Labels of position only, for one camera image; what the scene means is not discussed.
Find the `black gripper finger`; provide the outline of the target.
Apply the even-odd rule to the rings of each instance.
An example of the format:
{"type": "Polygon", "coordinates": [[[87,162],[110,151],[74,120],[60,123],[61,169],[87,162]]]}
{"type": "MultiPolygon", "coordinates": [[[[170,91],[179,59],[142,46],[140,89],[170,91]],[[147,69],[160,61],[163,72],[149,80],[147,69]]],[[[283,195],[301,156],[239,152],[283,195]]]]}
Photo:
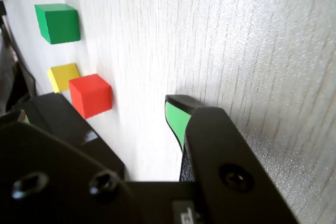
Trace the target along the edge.
{"type": "Polygon", "coordinates": [[[165,97],[165,118],[188,158],[208,223],[297,220],[228,114],[187,95],[165,97]]]}
{"type": "Polygon", "coordinates": [[[95,159],[26,123],[1,117],[1,223],[138,223],[125,183],[95,159]]]}

